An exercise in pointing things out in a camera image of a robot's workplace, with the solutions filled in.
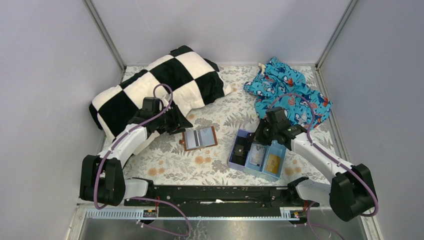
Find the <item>grey credit card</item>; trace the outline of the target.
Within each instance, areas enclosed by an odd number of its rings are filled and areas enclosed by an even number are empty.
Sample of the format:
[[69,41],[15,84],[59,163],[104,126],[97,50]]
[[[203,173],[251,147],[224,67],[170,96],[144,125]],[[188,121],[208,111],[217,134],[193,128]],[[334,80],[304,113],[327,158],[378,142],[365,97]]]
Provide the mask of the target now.
[[265,152],[265,146],[258,143],[253,143],[249,151],[249,163],[260,167],[263,163]]

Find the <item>brown leather card holder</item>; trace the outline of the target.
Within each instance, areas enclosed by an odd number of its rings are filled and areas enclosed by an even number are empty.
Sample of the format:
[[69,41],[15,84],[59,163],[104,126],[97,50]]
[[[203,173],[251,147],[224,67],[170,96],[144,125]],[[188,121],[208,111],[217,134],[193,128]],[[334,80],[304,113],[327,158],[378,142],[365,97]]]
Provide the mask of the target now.
[[192,151],[217,146],[218,140],[214,126],[210,126],[183,132],[179,143],[185,151]]

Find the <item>gold credit card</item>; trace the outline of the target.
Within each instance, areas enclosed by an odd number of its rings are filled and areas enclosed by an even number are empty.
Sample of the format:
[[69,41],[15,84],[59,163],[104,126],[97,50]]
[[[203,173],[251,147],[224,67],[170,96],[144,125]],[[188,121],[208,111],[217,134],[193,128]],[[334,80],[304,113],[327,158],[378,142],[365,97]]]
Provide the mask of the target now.
[[266,160],[265,171],[276,175],[279,171],[280,162],[280,156],[270,153]]

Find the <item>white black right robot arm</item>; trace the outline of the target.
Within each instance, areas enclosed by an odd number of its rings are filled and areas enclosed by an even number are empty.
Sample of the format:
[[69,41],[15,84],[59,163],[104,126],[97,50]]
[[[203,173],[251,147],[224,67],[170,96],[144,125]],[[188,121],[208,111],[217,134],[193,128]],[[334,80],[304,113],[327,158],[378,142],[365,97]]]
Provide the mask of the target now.
[[287,186],[295,201],[309,201],[331,207],[341,220],[355,217],[372,217],[379,203],[371,171],[364,164],[354,165],[328,152],[312,140],[309,130],[299,124],[292,125],[281,107],[266,111],[255,132],[247,135],[249,142],[271,146],[278,143],[300,155],[329,181],[328,184],[300,177]]

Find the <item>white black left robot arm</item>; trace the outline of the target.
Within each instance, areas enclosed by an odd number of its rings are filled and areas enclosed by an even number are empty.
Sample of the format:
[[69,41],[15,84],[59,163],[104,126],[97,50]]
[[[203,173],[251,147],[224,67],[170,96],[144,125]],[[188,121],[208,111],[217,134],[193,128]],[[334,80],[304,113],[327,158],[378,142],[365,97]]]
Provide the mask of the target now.
[[87,155],[83,159],[79,197],[97,205],[111,206],[118,206],[123,200],[144,197],[148,192],[148,181],[124,177],[123,168],[129,158],[153,133],[179,134],[192,126],[171,100],[144,98],[141,109],[112,144],[97,155]]

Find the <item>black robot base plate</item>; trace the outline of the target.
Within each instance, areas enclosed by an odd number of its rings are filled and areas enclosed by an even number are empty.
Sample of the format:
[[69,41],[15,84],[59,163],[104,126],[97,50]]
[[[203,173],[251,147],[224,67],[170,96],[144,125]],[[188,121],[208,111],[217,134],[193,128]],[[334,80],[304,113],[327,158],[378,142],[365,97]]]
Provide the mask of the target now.
[[286,186],[190,186],[152,185],[145,200],[126,200],[129,207],[171,207],[179,213],[183,209],[202,206],[229,206],[246,208],[284,208],[302,212],[310,201],[300,199],[294,188]]

